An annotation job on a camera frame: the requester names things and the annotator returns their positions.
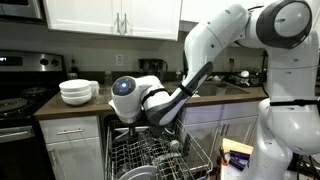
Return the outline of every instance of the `kitchen counter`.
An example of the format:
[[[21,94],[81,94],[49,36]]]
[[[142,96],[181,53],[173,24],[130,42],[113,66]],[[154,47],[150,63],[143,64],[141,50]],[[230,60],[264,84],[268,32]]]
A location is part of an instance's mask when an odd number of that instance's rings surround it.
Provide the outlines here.
[[[164,83],[164,86],[169,92],[174,91],[176,83]],[[206,106],[215,104],[229,104],[238,102],[260,101],[267,96],[264,94],[261,87],[241,88],[248,92],[248,94],[225,95],[225,96],[204,96],[190,98],[185,107]],[[316,94],[320,94],[320,88],[316,88]],[[42,108],[35,114],[35,119],[50,120],[71,117],[84,116],[104,116],[114,114],[114,110],[108,104],[93,104],[87,103],[80,107],[72,107],[62,101],[61,94],[58,93],[51,100],[49,100]]]

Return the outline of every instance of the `stacked bowls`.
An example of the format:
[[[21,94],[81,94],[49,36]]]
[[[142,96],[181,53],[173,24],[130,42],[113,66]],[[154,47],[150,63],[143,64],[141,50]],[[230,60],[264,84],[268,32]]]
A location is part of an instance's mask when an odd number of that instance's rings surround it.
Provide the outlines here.
[[[59,84],[62,100],[72,106],[80,106],[92,97],[90,81],[74,79]]]

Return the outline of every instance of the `dishwasher rack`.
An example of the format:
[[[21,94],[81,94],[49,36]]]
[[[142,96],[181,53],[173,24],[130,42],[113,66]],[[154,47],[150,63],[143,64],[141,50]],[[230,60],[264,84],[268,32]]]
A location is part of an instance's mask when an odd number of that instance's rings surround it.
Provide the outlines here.
[[[120,179],[126,172],[148,165],[156,167],[152,180],[209,179],[213,163],[179,120],[170,133],[164,128],[156,133],[149,127],[137,128],[137,136],[116,143],[115,124],[109,123],[107,131],[106,180]],[[175,148],[170,148],[172,141]]]

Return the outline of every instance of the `wall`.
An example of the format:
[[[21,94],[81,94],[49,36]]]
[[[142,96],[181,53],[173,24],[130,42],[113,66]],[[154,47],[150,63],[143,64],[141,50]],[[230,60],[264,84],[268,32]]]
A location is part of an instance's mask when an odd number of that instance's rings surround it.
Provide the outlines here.
[[[0,49],[17,49],[61,54],[70,67],[72,57],[81,71],[138,71],[139,58],[161,58],[168,62],[169,71],[182,69],[183,43],[112,36],[98,36],[48,31],[46,26],[0,22]],[[124,66],[116,66],[115,55],[124,54]],[[262,50],[230,47],[218,56],[214,71],[227,71],[228,59],[236,67],[260,66]]]

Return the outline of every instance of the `open dishwasher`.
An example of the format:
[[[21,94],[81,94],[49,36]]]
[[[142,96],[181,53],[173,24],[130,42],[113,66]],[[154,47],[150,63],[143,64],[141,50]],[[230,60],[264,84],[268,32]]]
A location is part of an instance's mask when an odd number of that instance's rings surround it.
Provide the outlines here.
[[[170,126],[136,126],[120,121],[106,131],[106,180],[209,179],[213,164],[180,120]]]

